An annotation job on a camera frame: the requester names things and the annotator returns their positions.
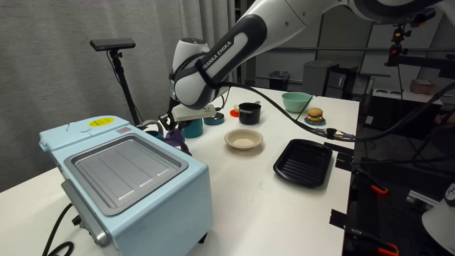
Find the black trash bin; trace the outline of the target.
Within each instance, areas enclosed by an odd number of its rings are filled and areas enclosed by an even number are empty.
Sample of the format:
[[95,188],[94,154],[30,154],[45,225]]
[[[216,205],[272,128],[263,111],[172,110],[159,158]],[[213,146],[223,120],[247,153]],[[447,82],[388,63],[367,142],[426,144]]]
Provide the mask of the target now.
[[272,71],[269,75],[269,88],[283,92],[288,91],[289,87],[289,71]]

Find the grey curtain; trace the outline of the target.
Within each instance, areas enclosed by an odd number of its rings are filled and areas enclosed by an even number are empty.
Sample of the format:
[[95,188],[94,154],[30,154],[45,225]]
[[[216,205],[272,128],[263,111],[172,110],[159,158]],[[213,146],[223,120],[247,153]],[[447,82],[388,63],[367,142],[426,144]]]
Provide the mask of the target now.
[[39,133],[114,115],[132,121],[122,88],[92,39],[132,38],[121,59],[144,119],[167,111],[177,42],[213,46],[235,0],[0,0],[0,192],[55,167]]

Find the teal round lid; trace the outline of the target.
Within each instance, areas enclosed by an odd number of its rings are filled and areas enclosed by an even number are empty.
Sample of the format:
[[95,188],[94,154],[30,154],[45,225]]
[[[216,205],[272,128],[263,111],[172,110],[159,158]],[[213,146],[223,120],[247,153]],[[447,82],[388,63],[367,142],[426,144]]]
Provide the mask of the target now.
[[216,112],[214,116],[203,118],[203,123],[209,126],[220,125],[225,122],[225,116],[221,112]]

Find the light blue toaster oven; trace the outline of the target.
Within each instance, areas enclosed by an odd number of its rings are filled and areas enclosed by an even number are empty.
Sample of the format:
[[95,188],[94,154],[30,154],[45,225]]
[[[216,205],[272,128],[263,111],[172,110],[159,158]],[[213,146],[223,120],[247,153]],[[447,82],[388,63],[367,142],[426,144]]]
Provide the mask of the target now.
[[[116,116],[42,131],[39,145],[112,237],[97,246],[104,256],[186,256],[205,242],[213,225],[206,164]],[[89,233],[78,211],[72,222]]]

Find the cardboard box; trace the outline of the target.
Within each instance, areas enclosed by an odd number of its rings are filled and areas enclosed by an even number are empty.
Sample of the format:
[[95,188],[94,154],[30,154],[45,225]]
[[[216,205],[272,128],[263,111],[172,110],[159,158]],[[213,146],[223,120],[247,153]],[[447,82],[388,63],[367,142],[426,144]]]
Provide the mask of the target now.
[[414,79],[411,81],[409,90],[414,94],[432,95],[434,94],[434,84],[428,80]]

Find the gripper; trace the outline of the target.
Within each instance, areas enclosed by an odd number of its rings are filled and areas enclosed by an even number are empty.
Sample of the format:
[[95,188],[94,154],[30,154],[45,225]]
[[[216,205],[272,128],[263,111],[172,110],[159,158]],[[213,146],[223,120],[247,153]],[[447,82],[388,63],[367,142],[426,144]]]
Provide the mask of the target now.
[[173,131],[175,129],[183,131],[184,129],[187,129],[189,126],[191,126],[191,124],[193,123],[193,120],[175,122],[172,113],[160,115],[158,119],[166,131]]

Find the black ribbed tray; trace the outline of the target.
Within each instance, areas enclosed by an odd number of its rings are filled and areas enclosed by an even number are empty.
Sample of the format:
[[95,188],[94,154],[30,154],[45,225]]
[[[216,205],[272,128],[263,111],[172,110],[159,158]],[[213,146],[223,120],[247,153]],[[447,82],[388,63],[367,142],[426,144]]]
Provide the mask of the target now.
[[332,152],[318,142],[292,139],[274,163],[273,170],[289,183],[318,188],[325,182]]

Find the white lamp shade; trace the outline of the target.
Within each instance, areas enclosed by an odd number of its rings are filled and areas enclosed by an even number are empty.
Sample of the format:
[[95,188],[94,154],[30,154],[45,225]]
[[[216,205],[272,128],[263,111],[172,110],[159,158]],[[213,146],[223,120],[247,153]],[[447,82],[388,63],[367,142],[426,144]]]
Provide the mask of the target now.
[[443,198],[424,212],[422,223],[432,239],[455,256],[455,181],[446,189]]

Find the cream colored plate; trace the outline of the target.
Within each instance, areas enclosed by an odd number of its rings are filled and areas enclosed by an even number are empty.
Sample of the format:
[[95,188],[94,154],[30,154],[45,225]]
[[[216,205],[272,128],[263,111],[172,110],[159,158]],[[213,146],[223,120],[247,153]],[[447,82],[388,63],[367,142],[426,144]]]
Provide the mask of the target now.
[[231,148],[248,151],[260,146],[263,136],[256,130],[234,129],[225,134],[224,141]]

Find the purple plushy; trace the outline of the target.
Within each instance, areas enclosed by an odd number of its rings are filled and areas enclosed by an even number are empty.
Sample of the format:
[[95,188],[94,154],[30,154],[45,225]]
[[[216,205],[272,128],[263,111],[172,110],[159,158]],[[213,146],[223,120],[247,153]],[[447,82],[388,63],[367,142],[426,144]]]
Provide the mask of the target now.
[[182,152],[185,152],[186,154],[192,156],[187,144],[185,143],[185,138],[182,135],[181,130],[174,129],[168,131],[164,137],[164,141],[172,147],[180,148]]

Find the teal cup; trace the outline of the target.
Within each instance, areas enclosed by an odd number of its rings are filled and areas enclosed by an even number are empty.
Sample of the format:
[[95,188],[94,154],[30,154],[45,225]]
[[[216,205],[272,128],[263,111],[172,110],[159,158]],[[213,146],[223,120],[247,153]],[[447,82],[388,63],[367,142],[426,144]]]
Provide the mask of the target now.
[[197,138],[203,134],[203,119],[191,120],[182,131],[184,138]]

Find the mint green bowl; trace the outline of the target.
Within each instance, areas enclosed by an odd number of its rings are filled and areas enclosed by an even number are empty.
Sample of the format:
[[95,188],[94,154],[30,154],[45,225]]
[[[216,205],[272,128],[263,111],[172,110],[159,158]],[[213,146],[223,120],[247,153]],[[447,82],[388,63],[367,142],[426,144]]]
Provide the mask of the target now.
[[282,94],[285,110],[293,113],[300,113],[305,110],[312,99],[313,95],[304,92],[285,92]]

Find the black pot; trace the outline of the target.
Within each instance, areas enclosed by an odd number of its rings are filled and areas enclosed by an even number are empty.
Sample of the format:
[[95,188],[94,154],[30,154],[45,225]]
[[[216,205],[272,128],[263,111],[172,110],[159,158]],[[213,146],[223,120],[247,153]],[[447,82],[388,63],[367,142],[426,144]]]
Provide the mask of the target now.
[[260,122],[260,101],[239,104],[239,121],[245,125],[255,125]]

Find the grey cabinet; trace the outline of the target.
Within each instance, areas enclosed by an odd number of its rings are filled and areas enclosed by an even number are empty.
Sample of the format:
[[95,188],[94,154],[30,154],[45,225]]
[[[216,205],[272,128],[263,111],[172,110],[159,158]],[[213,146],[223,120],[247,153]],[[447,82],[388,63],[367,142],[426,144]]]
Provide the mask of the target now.
[[358,66],[343,67],[326,60],[304,63],[301,92],[319,97],[351,98]]

